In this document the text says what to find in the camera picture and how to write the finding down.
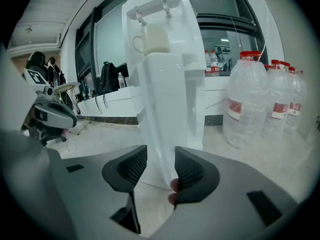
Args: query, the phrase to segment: power cord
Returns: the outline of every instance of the power cord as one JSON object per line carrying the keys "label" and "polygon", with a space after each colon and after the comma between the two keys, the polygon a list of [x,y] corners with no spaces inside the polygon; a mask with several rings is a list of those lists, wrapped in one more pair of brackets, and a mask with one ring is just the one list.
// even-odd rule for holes
{"label": "power cord", "polygon": [[74,136],[72,137],[71,139],[68,139],[66,142],[64,143],[61,143],[59,146],[56,147],[56,149],[58,149],[61,145],[64,145],[64,149],[67,150],[69,153],[73,153],[77,150],[77,148],[75,146],[72,146],[72,147],[68,147],[68,143],[70,141],[72,141],[73,139],[83,135],[84,133],[98,127],[98,126],[105,126],[105,125],[114,125],[114,126],[119,126],[119,127],[138,127],[138,125],[128,125],[128,124],[116,124],[116,123],[112,123],[112,122],[106,122],[106,123],[102,123],[102,124],[98,124],[98,125],[95,125],[94,127],[88,129],[88,130],[85,130],[84,132],[82,132],[81,134],[77,135],[77,136]]}

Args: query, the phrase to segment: black window frame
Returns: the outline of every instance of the black window frame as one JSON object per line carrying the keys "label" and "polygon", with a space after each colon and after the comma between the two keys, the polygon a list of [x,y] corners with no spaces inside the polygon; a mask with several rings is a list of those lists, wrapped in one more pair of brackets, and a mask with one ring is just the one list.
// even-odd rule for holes
{"label": "black window frame", "polygon": [[[77,78],[80,83],[85,83],[85,75],[88,74],[88,72],[91,72],[93,85],[95,90],[98,90],[99,87],[99,77],[96,75],[96,64],[95,64],[95,56],[94,56],[94,27],[95,23],[97,23],[102,18],[102,11],[103,9],[109,5],[114,0],[104,0],[99,6],[95,7],[92,10],[91,15],[88,16],[88,18],[83,22],[81,27],[76,32],[76,39],[75,39],[75,62],[76,62],[76,70],[77,70]],[[239,33],[247,34],[254,38],[255,45],[258,51],[262,51],[265,44],[265,39],[263,37],[263,33],[261,30],[261,27],[259,25],[258,19],[249,4],[248,0],[240,0],[241,5],[245,6],[245,9],[248,14],[250,15],[250,19],[245,19],[243,17],[240,17],[239,15],[239,5],[238,0],[233,0],[237,15],[235,16],[229,16],[229,15],[223,15],[223,14],[211,14],[211,13],[197,13],[197,21],[199,24],[200,29],[213,29],[213,30],[225,30],[225,31],[236,31]],[[84,29],[85,27],[90,24],[90,31],[88,34],[84,36]],[[89,45],[90,45],[90,62],[87,63],[82,68],[78,69],[77,65],[77,48],[80,47],[81,43],[89,36]],[[260,61],[264,64],[268,64],[268,53],[265,49]],[[221,76],[229,76],[230,72],[223,73]],[[80,92],[84,91],[88,95],[88,90],[86,85],[80,85],[79,87]]]}

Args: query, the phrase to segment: white mug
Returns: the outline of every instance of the white mug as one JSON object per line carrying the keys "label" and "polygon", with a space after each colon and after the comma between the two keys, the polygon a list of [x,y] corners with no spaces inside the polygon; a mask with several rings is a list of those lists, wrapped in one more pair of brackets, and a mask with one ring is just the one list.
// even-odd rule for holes
{"label": "white mug", "polygon": [[[135,45],[135,39],[141,39],[143,50]],[[148,24],[143,27],[142,36],[136,35],[132,39],[133,48],[147,56],[151,53],[169,53],[169,40],[166,30],[159,24]]]}

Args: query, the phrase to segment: white floor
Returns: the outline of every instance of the white floor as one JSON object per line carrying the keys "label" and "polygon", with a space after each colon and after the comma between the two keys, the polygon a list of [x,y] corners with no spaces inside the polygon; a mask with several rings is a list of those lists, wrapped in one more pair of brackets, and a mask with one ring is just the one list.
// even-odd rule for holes
{"label": "white floor", "polygon": [[[57,149],[61,157],[66,159],[144,144],[138,127],[102,125],[99,122],[88,124],[82,134],[76,137],[86,124],[87,121],[80,121],[71,129],[72,133],[67,136],[69,151],[58,140],[51,141],[48,147]],[[320,139],[319,132],[313,134],[313,139]],[[252,145],[240,150],[227,143],[222,126],[206,126],[203,150],[254,167],[286,190],[297,202],[308,197],[318,179],[319,150],[315,150],[313,143],[304,141],[298,134],[283,134],[279,143],[272,144],[259,136]],[[150,236],[172,214],[173,207],[167,201],[170,193],[160,174],[148,163],[134,189],[142,236]]]}

